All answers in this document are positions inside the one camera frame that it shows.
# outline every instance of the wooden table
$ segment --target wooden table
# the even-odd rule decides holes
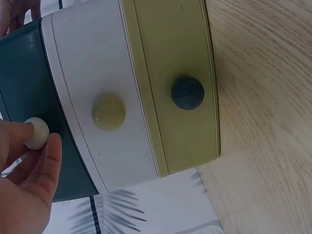
[[[227,234],[312,233],[312,1],[208,0],[221,158],[198,168]]]

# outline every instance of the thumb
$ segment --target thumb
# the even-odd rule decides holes
[[[11,3],[0,0],[0,38],[6,35],[10,26]]]

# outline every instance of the hand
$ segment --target hand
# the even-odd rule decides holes
[[[0,38],[23,27],[29,9],[32,20],[40,19],[40,0],[0,0]]]
[[[61,165],[61,139],[50,134],[43,150],[29,150],[26,143],[32,124],[0,120],[0,172],[16,159],[26,158],[0,177],[0,234],[40,234],[46,228]]]

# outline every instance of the dark teal drawer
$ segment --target dark teal drawer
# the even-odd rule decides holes
[[[5,120],[40,117],[62,138],[63,160],[54,201],[97,194],[71,136],[46,60],[40,21],[0,40],[0,112]]]

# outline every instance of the yellow-green drawer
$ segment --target yellow-green drawer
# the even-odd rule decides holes
[[[208,21],[201,0],[123,1],[136,77],[161,176],[216,159],[218,117]],[[171,98],[179,76],[205,98],[183,110]]]

